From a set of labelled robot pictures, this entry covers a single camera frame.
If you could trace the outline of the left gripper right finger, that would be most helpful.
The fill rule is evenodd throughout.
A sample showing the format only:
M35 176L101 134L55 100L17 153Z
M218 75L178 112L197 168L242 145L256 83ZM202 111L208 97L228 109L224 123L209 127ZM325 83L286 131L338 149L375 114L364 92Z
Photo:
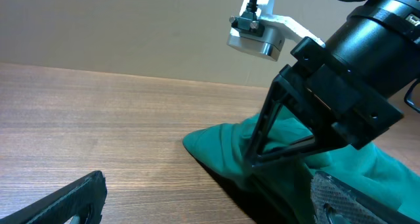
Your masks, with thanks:
M317 224L419 224L323 171L315 173L310 196Z

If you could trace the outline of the green t-shirt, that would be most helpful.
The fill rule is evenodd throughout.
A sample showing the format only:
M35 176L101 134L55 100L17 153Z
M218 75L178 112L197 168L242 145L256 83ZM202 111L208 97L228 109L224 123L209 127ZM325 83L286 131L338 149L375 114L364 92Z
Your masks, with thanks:
M313 223L315 211L310 184L317 171L324 171L382 204L419 220L419 176L373 143L356 150L348 145L338 150L299 158L252 171L245 149L258 115L241 123L223 123L194 131L183 138L185 149L216 174L241 189L273 192L288 218Z

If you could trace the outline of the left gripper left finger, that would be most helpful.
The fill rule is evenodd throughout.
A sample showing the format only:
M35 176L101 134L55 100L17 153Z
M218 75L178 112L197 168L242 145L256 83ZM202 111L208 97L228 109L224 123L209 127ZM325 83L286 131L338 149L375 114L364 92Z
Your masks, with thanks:
M1 223L99 224L107 197L106 178L92 171L50 195L1 219Z

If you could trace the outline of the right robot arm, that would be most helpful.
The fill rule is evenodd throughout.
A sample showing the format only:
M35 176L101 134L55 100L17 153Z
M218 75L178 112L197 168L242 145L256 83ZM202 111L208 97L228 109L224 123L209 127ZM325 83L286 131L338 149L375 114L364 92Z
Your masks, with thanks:
M419 0L357 1L346 22L319 45L303 38L296 63L274 78L245 159L254 168L343 148L361 149L402 119L389 99L402 89L414 107L419 84ZM288 109L309 135L281 148L269 133Z

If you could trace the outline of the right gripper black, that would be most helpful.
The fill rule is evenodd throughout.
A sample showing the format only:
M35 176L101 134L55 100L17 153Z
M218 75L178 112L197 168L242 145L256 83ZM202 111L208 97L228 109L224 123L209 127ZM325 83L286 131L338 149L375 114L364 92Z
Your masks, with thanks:
M370 143L403 118L387 98L366 84L357 70L310 37L291 51L293 66L277 75L248 142L245 159L265 168L294 158ZM310 135L283 148L264 149L280 110L288 109Z

